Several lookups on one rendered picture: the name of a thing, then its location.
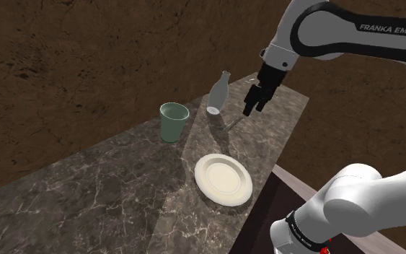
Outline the clear glass bottle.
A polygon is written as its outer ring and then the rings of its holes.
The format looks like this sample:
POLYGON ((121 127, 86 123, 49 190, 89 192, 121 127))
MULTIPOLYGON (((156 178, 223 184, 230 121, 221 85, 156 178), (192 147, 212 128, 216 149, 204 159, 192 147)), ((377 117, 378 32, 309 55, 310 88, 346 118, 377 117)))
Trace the clear glass bottle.
POLYGON ((211 115, 218 115, 227 101, 230 75, 228 71, 222 71, 220 79, 212 86, 208 94, 206 110, 211 115))

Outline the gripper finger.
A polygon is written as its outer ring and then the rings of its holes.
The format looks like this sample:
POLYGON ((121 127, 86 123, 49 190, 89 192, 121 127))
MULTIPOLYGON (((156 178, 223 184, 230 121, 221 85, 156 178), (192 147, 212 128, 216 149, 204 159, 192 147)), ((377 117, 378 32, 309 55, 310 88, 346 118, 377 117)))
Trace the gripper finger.
POLYGON ((253 84, 250 87, 250 89, 244 99, 245 107, 244 107, 242 114, 244 116, 249 116, 250 113, 252 112, 254 106, 260 100, 261 100, 261 88, 259 86, 257 86, 256 84, 253 84))
POLYGON ((259 96, 260 99, 258 100, 256 111, 262 112, 265 105, 272 100, 275 90, 274 89, 265 89, 262 88, 260 90, 259 96))

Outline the white round plate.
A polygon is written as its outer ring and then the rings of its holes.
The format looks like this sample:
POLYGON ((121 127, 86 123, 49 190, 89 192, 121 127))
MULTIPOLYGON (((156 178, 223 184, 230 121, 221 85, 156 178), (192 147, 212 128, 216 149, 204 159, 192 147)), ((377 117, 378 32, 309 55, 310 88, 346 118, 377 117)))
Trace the white round plate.
POLYGON ((222 206, 235 207, 252 196, 252 179, 246 168, 224 154, 207 154, 195 164, 194 178, 208 199, 222 206))

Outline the thin grey metal utensil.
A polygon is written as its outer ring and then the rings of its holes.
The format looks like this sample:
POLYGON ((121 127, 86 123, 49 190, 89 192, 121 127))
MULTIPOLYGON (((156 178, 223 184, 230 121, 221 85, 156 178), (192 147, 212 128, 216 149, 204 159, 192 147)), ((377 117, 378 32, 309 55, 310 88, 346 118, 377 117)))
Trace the thin grey metal utensil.
POLYGON ((241 114, 239 117, 237 117, 234 121, 232 121, 229 125, 227 125, 223 131, 229 132, 236 124, 238 124, 242 119, 244 118, 244 115, 241 114))

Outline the green plastic cup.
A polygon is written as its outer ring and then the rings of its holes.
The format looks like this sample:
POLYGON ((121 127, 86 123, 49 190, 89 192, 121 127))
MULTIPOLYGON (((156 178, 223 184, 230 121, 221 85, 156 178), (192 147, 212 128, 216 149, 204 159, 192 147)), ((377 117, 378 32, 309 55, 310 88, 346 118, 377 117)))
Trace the green plastic cup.
POLYGON ((179 140, 190 111, 176 102, 166 102, 160 109, 161 139, 167 143, 175 143, 179 140))

